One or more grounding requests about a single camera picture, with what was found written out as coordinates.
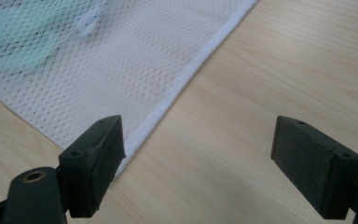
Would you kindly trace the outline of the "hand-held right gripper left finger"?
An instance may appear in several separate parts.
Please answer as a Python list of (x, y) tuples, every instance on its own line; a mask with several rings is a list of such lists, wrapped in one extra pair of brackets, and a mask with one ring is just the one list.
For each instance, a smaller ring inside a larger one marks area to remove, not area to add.
[(59, 156), (71, 217), (92, 217), (126, 158), (120, 115), (100, 119)]

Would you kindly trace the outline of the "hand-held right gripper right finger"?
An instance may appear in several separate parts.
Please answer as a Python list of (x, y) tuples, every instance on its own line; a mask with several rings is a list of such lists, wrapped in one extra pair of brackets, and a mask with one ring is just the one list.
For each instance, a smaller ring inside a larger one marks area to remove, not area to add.
[(323, 218), (346, 217), (357, 153), (302, 120), (279, 116), (271, 158)]

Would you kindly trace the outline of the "white mesh laundry bag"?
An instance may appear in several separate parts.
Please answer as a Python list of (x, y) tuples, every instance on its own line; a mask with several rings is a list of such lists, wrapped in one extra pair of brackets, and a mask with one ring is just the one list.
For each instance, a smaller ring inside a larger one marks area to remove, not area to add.
[(59, 147), (120, 115), (132, 158), (258, 0), (110, 0), (93, 32), (35, 69), (0, 74), (0, 101)]

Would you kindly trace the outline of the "light green garment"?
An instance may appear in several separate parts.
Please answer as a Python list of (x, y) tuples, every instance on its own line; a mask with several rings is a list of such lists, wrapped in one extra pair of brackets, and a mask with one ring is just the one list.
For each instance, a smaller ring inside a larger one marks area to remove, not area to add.
[(0, 74), (35, 69), (71, 35), (90, 35), (110, 0), (0, 0)]

